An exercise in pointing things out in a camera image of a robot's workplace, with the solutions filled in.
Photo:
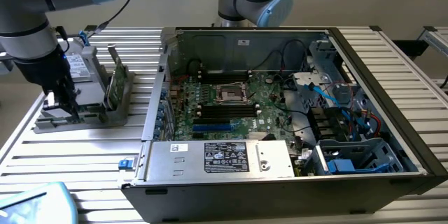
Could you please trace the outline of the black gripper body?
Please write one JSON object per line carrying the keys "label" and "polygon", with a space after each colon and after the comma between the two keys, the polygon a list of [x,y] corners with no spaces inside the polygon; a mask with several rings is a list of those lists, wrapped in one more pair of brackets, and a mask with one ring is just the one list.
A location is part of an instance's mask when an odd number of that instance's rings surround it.
{"label": "black gripper body", "polygon": [[53,92],[59,96],[73,96],[75,84],[71,66],[61,47],[37,59],[13,58],[25,80],[41,86],[45,94]]}

